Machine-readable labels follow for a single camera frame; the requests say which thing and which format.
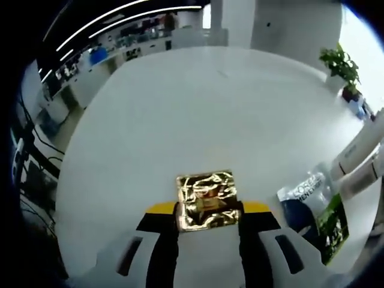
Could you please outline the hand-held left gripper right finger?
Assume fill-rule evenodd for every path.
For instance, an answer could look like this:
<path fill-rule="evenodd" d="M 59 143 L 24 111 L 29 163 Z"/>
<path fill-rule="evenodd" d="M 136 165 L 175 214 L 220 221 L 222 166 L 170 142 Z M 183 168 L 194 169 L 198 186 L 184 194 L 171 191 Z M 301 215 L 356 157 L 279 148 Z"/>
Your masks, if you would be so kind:
<path fill-rule="evenodd" d="M 238 202 L 239 254 L 246 287 L 326 287 L 320 251 L 282 228 L 261 202 Z"/>

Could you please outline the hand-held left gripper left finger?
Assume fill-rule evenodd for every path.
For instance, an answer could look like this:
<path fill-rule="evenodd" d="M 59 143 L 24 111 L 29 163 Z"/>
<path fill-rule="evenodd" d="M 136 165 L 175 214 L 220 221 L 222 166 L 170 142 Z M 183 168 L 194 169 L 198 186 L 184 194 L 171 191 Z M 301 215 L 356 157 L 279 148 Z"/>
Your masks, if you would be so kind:
<path fill-rule="evenodd" d="M 150 207 L 136 229 L 102 249 L 95 265 L 96 287 L 173 287 L 179 253 L 178 202 Z"/>

